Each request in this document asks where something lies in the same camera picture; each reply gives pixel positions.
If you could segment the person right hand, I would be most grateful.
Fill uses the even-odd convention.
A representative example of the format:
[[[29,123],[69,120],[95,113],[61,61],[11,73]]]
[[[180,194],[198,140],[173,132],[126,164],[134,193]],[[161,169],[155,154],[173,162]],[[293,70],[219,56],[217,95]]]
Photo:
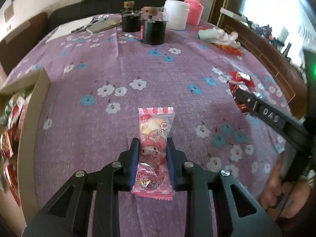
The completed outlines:
[[[298,182],[295,187],[291,182],[282,182],[281,168],[283,165],[284,152],[280,153],[275,166],[271,170],[265,188],[260,195],[259,203],[263,209],[267,210],[277,203],[277,198],[282,194],[290,197],[292,203],[283,209],[280,216],[283,218],[292,218],[300,212],[308,201],[311,188],[306,181]]]

